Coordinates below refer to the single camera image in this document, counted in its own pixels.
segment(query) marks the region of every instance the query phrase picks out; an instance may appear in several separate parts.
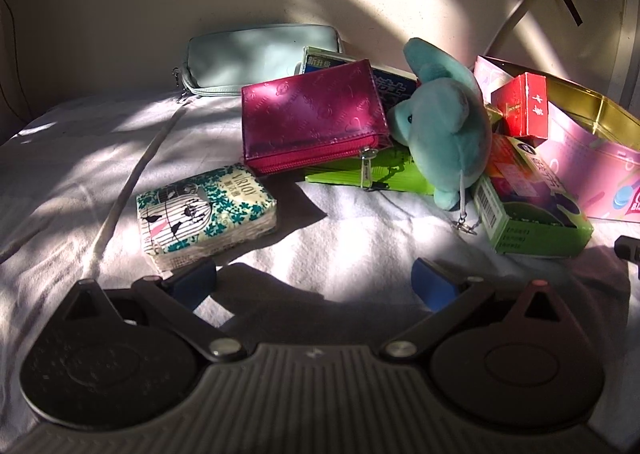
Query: green cardboard box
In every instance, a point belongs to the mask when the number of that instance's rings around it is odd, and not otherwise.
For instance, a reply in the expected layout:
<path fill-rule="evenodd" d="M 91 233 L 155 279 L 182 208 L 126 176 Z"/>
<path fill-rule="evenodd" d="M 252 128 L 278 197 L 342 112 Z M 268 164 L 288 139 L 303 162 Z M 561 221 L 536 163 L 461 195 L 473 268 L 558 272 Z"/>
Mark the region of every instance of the green cardboard box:
<path fill-rule="evenodd" d="M 306 168 L 305 179 L 312 183 L 359 187 L 361 167 L 362 161 L 359 158 L 343 158 Z M 409 149 L 400 144 L 382 149 L 371 160 L 371 181 L 364 187 L 433 194 L 433 186 L 418 171 Z"/>
<path fill-rule="evenodd" d="M 535 149 L 493 135 L 489 163 L 473 187 L 478 214 L 496 252 L 577 256 L 593 226 Z"/>

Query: metal screw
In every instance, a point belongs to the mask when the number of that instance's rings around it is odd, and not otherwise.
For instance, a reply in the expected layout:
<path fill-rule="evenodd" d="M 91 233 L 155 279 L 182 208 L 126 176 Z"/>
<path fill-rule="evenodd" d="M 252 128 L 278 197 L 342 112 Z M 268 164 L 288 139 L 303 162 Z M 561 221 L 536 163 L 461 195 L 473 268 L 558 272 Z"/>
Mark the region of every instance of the metal screw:
<path fill-rule="evenodd" d="M 393 358 L 407 358 L 415 355 L 417 346 L 408 340 L 396 340 L 385 346 L 386 354 Z"/>
<path fill-rule="evenodd" d="M 235 355 L 242 349 L 242 344 L 236 339 L 223 338 L 215 339 L 209 344 L 209 351 L 214 357 L 223 358 L 229 355 Z"/>

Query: red box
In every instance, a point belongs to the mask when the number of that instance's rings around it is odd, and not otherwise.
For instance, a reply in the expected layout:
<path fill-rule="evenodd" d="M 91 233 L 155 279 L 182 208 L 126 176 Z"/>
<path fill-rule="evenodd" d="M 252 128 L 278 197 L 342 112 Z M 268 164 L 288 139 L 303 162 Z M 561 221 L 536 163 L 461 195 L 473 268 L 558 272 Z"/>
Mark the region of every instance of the red box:
<path fill-rule="evenodd" d="M 502 112 L 510 137 L 546 140 L 549 131 L 546 78 L 525 72 L 491 94 L 491 104 Z"/>

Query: white bedsheet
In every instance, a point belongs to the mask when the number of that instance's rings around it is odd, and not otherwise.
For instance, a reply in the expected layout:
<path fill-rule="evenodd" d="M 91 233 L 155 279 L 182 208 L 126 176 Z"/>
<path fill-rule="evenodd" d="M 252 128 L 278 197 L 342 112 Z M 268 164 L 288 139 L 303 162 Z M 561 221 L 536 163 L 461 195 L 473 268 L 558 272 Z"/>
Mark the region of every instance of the white bedsheet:
<path fill-rule="evenodd" d="M 153 272 L 140 250 L 134 195 L 241 157 L 238 99 L 192 101 L 137 180 L 104 251 L 92 256 L 127 178 L 176 108 L 170 94 L 78 100 L 0 147 L 0 450 L 34 425 L 18 370 L 73 282 L 88 269 L 104 287 L 126 287 Z M 457 214 L 428 198 L 294 179 L 268 180 L 280 229 L 219 258 L 239 264 L 220 271 L 217 302 L 205 301 L 201 317 L 245 341 L 375 342 L 423 315 L 409 284 L 417 257 L 478 275 L 498 272 L 514 283 L 544 277 L 606 365 L 591 424 L 622 448 L 638 438 L 640 283 L 637 267 L 617 259 L 612 245 L 620 234 L 640 237 L 640 225 L 596 222 L 576 259 L 497 256 L 481 227 L 477 236 L 458 234 L 448 223 Z M 475 221 L 471 204 L 467 210 Z"/>

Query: teal plush elephant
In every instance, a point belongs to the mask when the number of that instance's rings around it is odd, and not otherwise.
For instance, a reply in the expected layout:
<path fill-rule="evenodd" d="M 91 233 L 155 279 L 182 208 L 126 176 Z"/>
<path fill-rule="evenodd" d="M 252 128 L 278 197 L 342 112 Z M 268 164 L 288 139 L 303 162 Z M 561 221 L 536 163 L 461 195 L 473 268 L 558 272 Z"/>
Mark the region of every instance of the teal plush elephant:
<path fill-rule="evenodd" d="M 482 174 L 491 150 L 491 125 L 473 74 L 433 44 L 413 38 L 404 56 L 421 85 L 410 99 L 389 110 L 391 136 L 409 147 L 434 201 L 444 210 Z"/>

